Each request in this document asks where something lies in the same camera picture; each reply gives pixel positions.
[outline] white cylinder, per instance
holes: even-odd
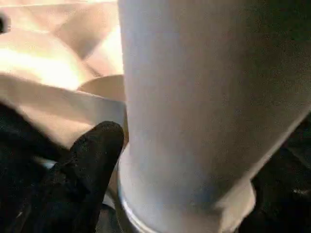
[[[309,3],[299,4],[119,0],[121,198],[149,232],[222,231],[225,200],[309,112]]]

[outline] gloved hand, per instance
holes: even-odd
[[[0,232],[95,232],[122,145],[122,128],[105,121],[66,150],[1,105]],[[34,156],[59,161],[47,171]]]

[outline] white pipe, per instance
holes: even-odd
[[[120,187],[140,232],[224,230],[226,200],[311,109],[310,6],[280,4],[119,0]]]

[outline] black glove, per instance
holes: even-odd
[[[11,127],[17,126],[20,131],[27,126],[27,133],[23,130],[25,137],[42,135],[12,109],[2,106],[2,110],[1,114],[6,115],[2,117],[5,119],[2,128],[9,121]],[[60,150],[43,135],[34,137],[37,141],[28,140],[19,146],[23,133],[16,136],[9,133],[8,140],[2,139],[6,135],[3,132],[0,133],[0,187],[7,192],[0,194],[0,232],[93,233],[122,149],[122,128],[113,122],[102,122],[82,135],[70,151]],[[57,155],[51,156],[47,148]],[[38,151],[40,157],[60,158],[59,162],[51,170],[44,170],[32,160]]]

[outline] black fabric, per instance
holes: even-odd
[[[66,150],[0,105],[0,232],[94,232],[122,146],[122,128],[105,121]],[[34,156],[58,163],[47,171]]]
[[[256,206],[239,233],[311,233],[310,135],[308,116],[253,179]]]

